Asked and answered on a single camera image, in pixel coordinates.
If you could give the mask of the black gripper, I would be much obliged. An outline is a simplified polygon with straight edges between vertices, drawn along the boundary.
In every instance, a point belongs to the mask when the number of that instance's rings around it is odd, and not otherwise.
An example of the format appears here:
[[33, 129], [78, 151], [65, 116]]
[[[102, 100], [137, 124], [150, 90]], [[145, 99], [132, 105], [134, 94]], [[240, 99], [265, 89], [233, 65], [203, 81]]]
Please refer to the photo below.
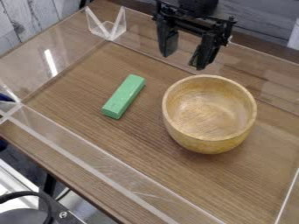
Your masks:
[[232, 27], [237, 20], [220, 12], [220, 0], [154, 0], [157, 42], [161, 55], [166, 58], [177, 49], [178, 30], [200, 37], [200, 44], [188, 65], [203, 70], [216, 58], [220, 47], [232, 38]]

